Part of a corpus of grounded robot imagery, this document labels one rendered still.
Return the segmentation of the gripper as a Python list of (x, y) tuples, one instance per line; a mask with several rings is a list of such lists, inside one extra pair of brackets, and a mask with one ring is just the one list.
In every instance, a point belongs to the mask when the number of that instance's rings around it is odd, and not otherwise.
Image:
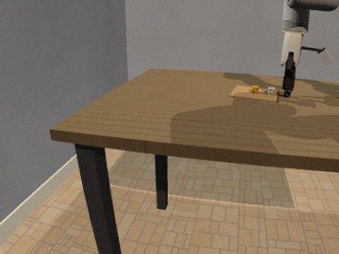
[[(282, 32), (285, 32), (285, 37), (282, 50), (281, 66), (286, 64), (282, 89), (292, 91), (295, 85), (295, 72), (300, 59), (299, 53), (301, 53), (303, 34), (308, 34), (308, 32), (288, 30), (282, 30)], [(293, 71), (291, 69), (293, 69)]]

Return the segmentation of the yellow die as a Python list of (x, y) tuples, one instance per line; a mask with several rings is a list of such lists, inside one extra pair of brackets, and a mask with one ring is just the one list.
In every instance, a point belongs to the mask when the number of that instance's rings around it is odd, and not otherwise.
[(252, 86), (252, 93), (259, 93), (259, 86)]

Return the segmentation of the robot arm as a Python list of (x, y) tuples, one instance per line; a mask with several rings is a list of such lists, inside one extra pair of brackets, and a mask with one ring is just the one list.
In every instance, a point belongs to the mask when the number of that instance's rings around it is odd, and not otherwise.
[[(339, 0), (284, 0), (282, 30), (308, 32), (310, 10), (334, 11), (338, 6)], [(326, 66), (333, 63), (332, 57), (325, 48), (302, 47), (302, 50), (318, 52)]]

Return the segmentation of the black die with white pips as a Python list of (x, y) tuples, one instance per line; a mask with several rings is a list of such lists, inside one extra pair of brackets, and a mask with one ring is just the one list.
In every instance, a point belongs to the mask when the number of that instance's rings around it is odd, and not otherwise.
[(291, 91), (285, 90), (284, 91), (284, 98), (290, 98)]

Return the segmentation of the tan mat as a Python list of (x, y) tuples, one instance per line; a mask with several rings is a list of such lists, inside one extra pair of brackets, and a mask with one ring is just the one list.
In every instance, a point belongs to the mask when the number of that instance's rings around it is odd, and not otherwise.
[(259, 88), (258, 94), (252, 93), (251, 88), (252, 87), (236, 86), (228, 96), (234, 98), (247, 98), (276, 103), (278, 90), (275, 91), (274, 95), (268, 95), (268, 89), (266, 88)]

